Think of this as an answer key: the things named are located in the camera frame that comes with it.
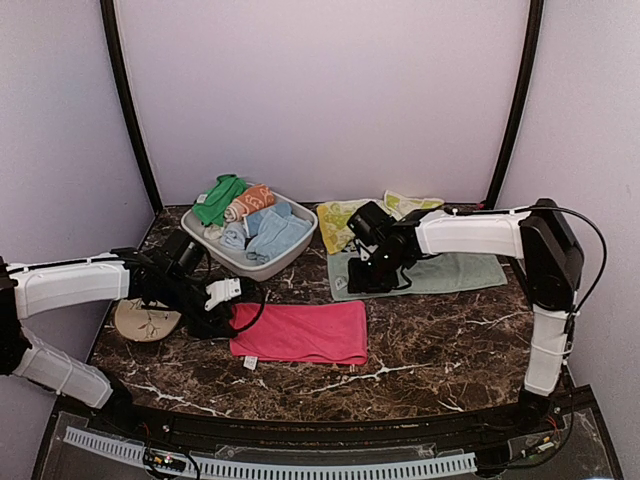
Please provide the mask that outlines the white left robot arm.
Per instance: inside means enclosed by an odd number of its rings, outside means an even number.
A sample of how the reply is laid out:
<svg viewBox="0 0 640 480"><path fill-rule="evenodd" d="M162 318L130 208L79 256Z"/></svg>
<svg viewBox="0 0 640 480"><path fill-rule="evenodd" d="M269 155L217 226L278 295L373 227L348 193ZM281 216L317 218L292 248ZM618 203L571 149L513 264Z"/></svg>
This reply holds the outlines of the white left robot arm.
<svg viewBox="0 0 640 480"><path fill-rule="evenodd" d="M160 247L116 248L97 256L44 264L1 266L1 373L18 376L102 410L120 436L141 427L128 390L111 375L48 345L23 327L23 320L50 310L99 301L141 300L154 309L179 313L194 336L234 336L226 305L242 292L238 278L196 277L209 255L176 230Z"/></svg>

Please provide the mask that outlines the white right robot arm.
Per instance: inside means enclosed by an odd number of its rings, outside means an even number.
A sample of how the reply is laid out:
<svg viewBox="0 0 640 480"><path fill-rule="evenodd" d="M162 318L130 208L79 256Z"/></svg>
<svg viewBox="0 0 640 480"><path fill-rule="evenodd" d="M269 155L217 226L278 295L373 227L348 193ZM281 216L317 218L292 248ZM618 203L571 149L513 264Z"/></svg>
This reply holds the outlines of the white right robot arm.
<svg viewBox="0 0 640 480"><path fill-rule="evenodd" d="M400 220L368 202L347 226L361 252L348 263L352 293L404 289L407 269L443 254L489 254L521 262L521 286L534 315L523 388L534 395L511 410L510 424L530 434L547 420L549 405L542 397L555 390L570 353L584 264L582 248L554 201L502 211L417 209Z"/></svg>

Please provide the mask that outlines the pink microfibre towel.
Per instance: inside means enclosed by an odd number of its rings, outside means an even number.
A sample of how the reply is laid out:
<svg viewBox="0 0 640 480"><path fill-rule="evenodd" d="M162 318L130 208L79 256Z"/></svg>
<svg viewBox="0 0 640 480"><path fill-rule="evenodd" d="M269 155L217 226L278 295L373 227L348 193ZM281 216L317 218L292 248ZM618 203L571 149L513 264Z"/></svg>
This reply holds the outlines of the pink microfibre towel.
<svg viewBox="0 0 640 480"><path fill-rule="evenodd" d="M326 305L237 304L232 325L256 323L230 340L234 356L268 362L364 365L368 360L365 304Z"/></svg>

